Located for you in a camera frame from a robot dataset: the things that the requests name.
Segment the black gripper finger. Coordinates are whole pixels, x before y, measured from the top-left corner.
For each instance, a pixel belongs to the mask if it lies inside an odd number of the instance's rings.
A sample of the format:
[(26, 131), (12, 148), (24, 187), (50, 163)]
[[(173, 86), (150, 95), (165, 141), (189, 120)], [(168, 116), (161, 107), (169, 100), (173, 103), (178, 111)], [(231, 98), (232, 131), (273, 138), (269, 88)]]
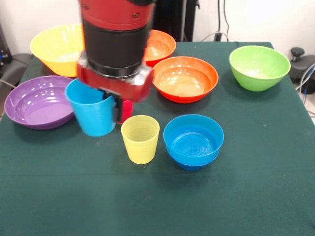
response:
[(121, 122), (123, 115), (123, 100), (120, 97), (114, 97), (114, 122)]

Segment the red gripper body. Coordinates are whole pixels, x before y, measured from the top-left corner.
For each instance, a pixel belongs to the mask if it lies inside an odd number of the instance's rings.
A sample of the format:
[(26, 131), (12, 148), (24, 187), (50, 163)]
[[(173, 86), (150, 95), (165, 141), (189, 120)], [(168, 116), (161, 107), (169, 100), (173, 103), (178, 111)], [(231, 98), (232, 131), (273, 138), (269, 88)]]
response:
[(86, 85), (133, 102), (142, 102), (148, 97), (154, 78), (153, 69), (146, 65), (125, 78), (102, 75), (89, 65), (86, 52), (82, 52), (77, 61), (77, 72), (79, 80)]

